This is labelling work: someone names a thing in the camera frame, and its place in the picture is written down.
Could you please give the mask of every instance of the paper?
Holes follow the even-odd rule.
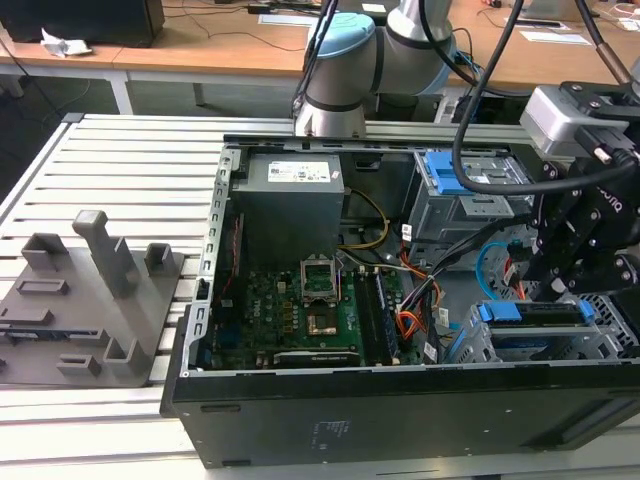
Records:
[[[633,18],[621,18],[620,25],[622,25],[622,28],[625,30],[632,32],[640,30],[640,20],[634,20]]]
[[[44,46],[50,54],[61,58],[72,55],[84,55],[92,52],[84,40],[63,40],[62,38],[49,35],[44,28],[42,29],[40,45]]]
[[[386,13],[387,9],[384,8],[384,5],[380,5],[379,3],[363,3],[362,9],[365,12],[373,12],[373,13]]]
[[[570,33],[561,35],[559,33],[550,32],[520,32],[524,38],[530,42],[545,42],[545,43],[565,43],[570,45],[591,45],[588,40],[583,36]]]
[[[287,25],[290,27],[314,27],[318,19],[296,15],[260,15],[258,23],[266,25]]]

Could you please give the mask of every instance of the label on power supply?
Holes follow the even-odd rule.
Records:
[[[271,162],[267,181],[274,183],[331,183],[328,162]]]

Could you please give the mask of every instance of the wooden desk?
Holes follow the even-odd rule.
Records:
[[[164,0],[163,3],[178,7],[182,2]],[[164,30],[153,48],[123,48],[116,55],[114,66],[127,70],[227,75],[301,75],[307,28],[263,25],[258,23],[257,15],[249,15],[246,10],[233,5],[229,8],[232,9],[165,8]],[[208,12],[215,14],[199,15]],[[292,51],[268,45],[246,33]]]
[[[510,9],[492,9],[478,15],[481,8],[465,5],[468,0],[456,0],[451,10],[454,28],[467,28],[473,39],[476,62],[486,65],[493,53],[502,29],[491,23],[504,25]],[[624,64],[631,68],[640,56],[640,33],[622,31],[610,22],[596,20],[602,36],[609,42]],[[566,22],[571,31],[591,41],[582,23]],[[567,80],[615,83],[607,67],[593,46],[530,42],[520,32],[531,29],[516,28],[511,35],[500,62],[491,77],[491,85],[502,88],[530,89],[540,84],[559,84]],[[456,32],[458,45],[468,51],[463,32]],[[457,77],[450,77],[453,85],[462,85]]]
[[[17,44],[13,52],[33,75],[102,78],[111,82],[120,113],[131,114],[129,81],[169,81],[194,84],[196,103],[204,103],[203,83],[293,86],[302,68],[308,29],[295,26],[274,26],[258,23],[258,16],[238,9],[244,3],[206,10],[181,8],[182,0],[164,0],[165,28],[150,49],[97,46],[95,54],[60,59],[49,55],[40,45]],[[203,7],[196,0],[187,5]],[[454,28],[467,28],[473,39],[474,55],[480,65],[486,65],[502,34],[500,27],[510,9],[488,10],[473,0],[454,0],[450,20]],[[192,15],[215,13],[214,15]],[[640,53],[640,33],[626,32],[598,20],[604,37],[623,62],[631,66]],[[581,24],[570,23],[572,33],[588,38]],[[558,84],[565,80],[583,82],[613,82],[594,47],[530,42],[514,31],[492,77],[495,87],[529,90],[539,84]],[[246,35],[250,33],[280,48]],[[468,49],[463,32],[456,38],[461,49]],[[13,75],[21,71],[11,59],[0,54],[0,73]],[[454,92],[464,88],[456,75],[449,78]]]

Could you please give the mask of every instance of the floor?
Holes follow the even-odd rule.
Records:
[[[118,113],[106,81],[89,83],[68,78],[36,81],[62,114]],[[24,97],[12,99],[7,93],[0,95],[0,202],[60,122],[33,82],[23,78],[21,83]],[[131,93],[133,107],[140,115],[286,118],[293,88],[205,85],[204,92],[210,102],[205,107],[195,105],[189,84],[133,82]]]

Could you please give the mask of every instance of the white cable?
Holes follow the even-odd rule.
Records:
[[[400,270],[402,272],[410,272],[411,269],[406,268],[406,267],[400,267],[399,265],[386,265],[384,263],[367,263],[367,262],[361,262],[360,260],[356,260],[354,257],[352,257],[351,255],[349,255],[348,252],[344,251],[344,250],[340,250],[345,257],[347,257],[349,260],[351,260],[353,263],[356,263],[358,265],[363,265],[365,267],[378,267],[378,268],[389,268],[392,270]]]

